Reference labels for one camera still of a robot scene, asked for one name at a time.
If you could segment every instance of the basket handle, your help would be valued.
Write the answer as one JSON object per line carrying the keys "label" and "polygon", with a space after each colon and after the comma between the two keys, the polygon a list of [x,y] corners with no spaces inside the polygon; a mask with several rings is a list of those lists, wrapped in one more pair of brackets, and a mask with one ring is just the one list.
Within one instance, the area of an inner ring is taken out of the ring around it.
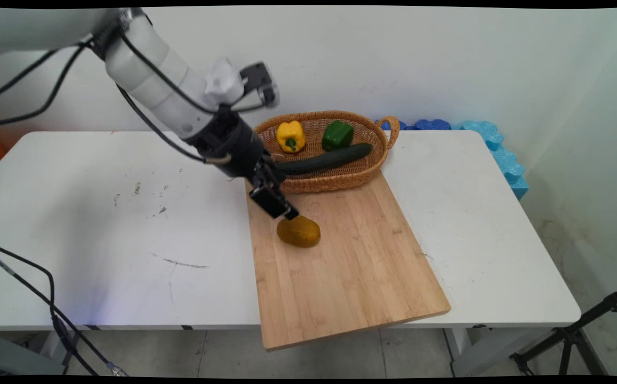
{"label": "basket handle", "polygon": [[389,122],[389,125],[391,126],[391,136],[389,136],[389,145],[387,146],[387,148],[391,149],[391,147],[393,147],[396,143],[396,139],[398,139],[398,133],[400,132],[400,123],[398,122],[398,119],[396,119],[396,117],[386,116],[382,117],[377,122],[379,128],[382,127],[382,124],[384,122]]}

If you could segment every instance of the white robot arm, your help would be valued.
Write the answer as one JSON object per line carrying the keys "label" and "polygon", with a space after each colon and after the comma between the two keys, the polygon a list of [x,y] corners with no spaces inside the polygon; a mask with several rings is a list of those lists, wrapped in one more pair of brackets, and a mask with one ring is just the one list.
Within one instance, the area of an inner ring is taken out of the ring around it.
{"label": "white robot arm", "polygon": [[90,47],[112,80],[194,146],[204,162],[252,183],[250,196],[272,217],[299,213],[279,191],[276,170],[260,138],[232,106],[250,92],[262,105],[277,103],[263,63],[238,71],[218,59],[198,76],[152,28],[141,8],[14,10],[0,8],[0,53],[59,49],[92,35]]}

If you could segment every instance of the wicker basket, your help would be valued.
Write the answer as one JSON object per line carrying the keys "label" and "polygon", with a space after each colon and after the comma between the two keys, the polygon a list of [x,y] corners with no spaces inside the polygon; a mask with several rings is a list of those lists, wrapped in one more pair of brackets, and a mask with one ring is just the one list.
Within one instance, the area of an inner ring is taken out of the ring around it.
{"label": "wicker basket", "polygon": [[[298,153],[289,154],[284,153],[279,147],[276,132],[279,124],[293,120],[301,123],[301,127],[306,134],[306,146]],[[396,143],[400,129],[398,120],[393,116],[384,117],[375,124],[372,120],[352,114],[351,112],[323,111],[273,117],[259,124],[255,131],[263,140],[266,150],[273,154],[273,158],[294,161],[325,153],[322,146],[323,133],[325,133],[327,126],[334,120],[342,120],[351,124],[353,126],[352,144],[372,144],[370,154],[342,167],[306,173],[304,175],[288,175],[287,180],[282,182],[283,192],[286,194],[307,194],[359,187],[369,182],[384,163],[389,149]],[[389,139],[387,139],[386,134],[384,134],[381,128],[381,124],[384,121],[388,121],[391,125],[391,138]]]}

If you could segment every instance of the white table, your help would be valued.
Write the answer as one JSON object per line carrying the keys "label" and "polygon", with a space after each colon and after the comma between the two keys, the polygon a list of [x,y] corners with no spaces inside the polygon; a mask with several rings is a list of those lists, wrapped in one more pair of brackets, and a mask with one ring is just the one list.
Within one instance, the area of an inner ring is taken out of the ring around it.
{"label": "white table", "polygon": [[[455,374],[579,319],[479,134],[403,131],[383,172],[452,306],[400,326],[452,330]],[[0,162],[0,246],[50,270],[80,329],[259,326],[246,205],[242,180],[152,132],[30,133]],[[45,275],[0,257],[49,294]],[[471,346],[475,325],[504,330]],[[51,328],[46,304],[0,268],[0,331]]]}

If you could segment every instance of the pepper stem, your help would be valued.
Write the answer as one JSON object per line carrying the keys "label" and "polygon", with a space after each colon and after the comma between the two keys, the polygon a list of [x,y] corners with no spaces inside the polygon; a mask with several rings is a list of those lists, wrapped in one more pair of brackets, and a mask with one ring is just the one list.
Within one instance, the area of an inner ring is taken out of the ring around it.
{"label": "pepper stem", "polygon": [[292,148],[292,151],[297,150],[297,141],[294,139],[287,139],[287,141],[284,142],[284,145]]}

